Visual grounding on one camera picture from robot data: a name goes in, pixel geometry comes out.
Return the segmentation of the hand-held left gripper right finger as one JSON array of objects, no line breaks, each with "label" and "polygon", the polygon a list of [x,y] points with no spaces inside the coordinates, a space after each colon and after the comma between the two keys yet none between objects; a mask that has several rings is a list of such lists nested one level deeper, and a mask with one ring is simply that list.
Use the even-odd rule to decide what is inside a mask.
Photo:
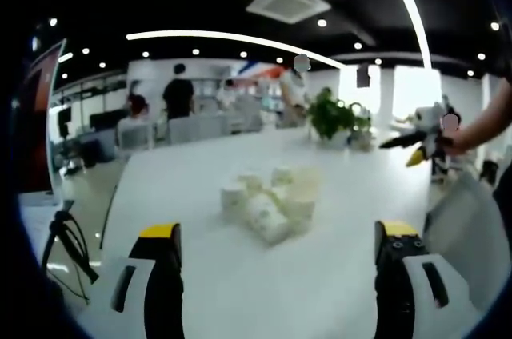
[{"label": "hand-held left gripper right finger", "polygon": [[376,221],[374,256],[376,338],[464,338],[480,321],[466,280],[410,225]]}]

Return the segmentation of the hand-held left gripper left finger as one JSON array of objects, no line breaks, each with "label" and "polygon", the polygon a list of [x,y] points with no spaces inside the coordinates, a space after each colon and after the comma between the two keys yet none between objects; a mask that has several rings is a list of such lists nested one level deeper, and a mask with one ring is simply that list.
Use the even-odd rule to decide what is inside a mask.
[{"label": "hand-held left gripper left finger", "polygon": [[82,327],[91,338],[183,338],[182,295],[181,226],[154,225],[102,266]]}]

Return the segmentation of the person's right hand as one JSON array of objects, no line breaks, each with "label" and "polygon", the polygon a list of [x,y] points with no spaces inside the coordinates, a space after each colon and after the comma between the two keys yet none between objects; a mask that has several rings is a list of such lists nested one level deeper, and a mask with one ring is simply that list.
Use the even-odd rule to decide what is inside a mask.
[{"label": "person's right hand", "polygon": [[473,150],[476,144],[466,136],[463,130],[447,131],[442,133],[442,148],[451,156],[463,155]]}]

